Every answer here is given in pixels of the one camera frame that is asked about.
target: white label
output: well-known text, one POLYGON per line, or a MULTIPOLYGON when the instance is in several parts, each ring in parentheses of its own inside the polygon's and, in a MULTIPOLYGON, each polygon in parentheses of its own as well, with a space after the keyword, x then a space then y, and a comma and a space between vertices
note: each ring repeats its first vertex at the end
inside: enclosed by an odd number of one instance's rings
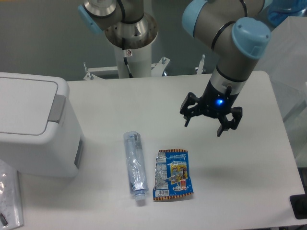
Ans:
POLYGON ((169 190, 156 190, 155 191, 155 196, 168 196, 169 195, 169 190))
POLYGON ((157 156, 157 164, 159 163, 166 163, 166 157, 165 156, 157 156))

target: black object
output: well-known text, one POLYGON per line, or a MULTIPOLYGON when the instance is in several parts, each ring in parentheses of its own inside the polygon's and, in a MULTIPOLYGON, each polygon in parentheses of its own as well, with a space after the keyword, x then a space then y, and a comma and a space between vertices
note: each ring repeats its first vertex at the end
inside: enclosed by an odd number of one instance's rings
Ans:
POLYGON ((307 195, 292 195, 290 196, 292 209, 297 219, 307 219, 307 195))
POLYGON ((9 223, 6 221, 6 218, 4 217, 4 215, 1 213, 0 215, 0 220, 3 226, 7 226, 9 223))
POLYGON ((228 85, 226 92, 222 94, 209 82, 202 97, 198 98, 195 94, 189 92, 180 108, 180 113, 186 119, 184 126, 188 126, 192 117, 204 115, 217 118, 220 121, 221 126, 217 130, 218 137, 223 131, 236 129, 242 118, 242 107, 231 108, 238 97, 238 94, 231 95, 231 91, 232 87, 228 85), (233 119, 228 121, 226 115, 230 113, 233 119))

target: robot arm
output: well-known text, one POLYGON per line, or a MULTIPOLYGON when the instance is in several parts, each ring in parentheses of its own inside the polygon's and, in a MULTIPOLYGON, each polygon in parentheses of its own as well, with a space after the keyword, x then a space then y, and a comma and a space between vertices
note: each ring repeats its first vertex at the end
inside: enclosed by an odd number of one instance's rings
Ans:
POLYGON ((136 23, 144 16, 143 0, 85 0, 78 11, 94 33, 118 23, 136 23))
POLYGON ((204 115, 220 121, 218 137, 223 131, 237 128, 242 108, 232 105, 271 37, 265 24, 247 16, 255 16, 268 3, 267 0, 194 0, 186 8, 183 27, 211 47, 220 60, 203 95, 198 98, 190 92, 185 98, 180 109, 186 119, 185 126, 192 117, 204 115), (226 118, 229 113, 233 115, 231 121, 226 118))

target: light blue joint cap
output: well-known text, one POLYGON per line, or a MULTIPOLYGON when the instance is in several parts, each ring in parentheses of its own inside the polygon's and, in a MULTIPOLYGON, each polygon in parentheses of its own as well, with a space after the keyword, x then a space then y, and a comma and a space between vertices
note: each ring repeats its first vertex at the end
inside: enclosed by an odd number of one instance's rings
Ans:
POLYGON ((194 37, 194 28, 198 15, 200 14, 204 4, 207 2, 207 0, 194 0, 186 7, 183 12, 182 26, 192 37, 194 37))
POLYGON ((267 8, 269 5, 271 5, 272 2, 273 0, 264 0, 264 5, 263 5, 261 12, 264 11, 265 8, 267 8))
POLYGON ((78 6, 78 12, 83 22, 90 29, 90 31, 96 35, 102 34, 103 30, 99 28, 99 26, 95 23, 95 21, 91 18, 91 16, 86 12, 85 8, 80 5, 78 6))
POLYGON ((240 18, 231 35, 237 48, 251 59, 260 59, 271 39, 270 29, 253 18, 240 18))

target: bottle cap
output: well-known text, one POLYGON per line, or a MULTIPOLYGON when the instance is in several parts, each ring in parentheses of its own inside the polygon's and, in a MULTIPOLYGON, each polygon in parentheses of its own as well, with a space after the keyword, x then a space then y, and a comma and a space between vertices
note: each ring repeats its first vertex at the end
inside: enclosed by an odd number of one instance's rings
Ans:
POLYGON ((139 194, 136 194, 134 196, 135 200, 138 201, 138 200, 145 200, 145 194, 144 193, 139 193, 139 194))

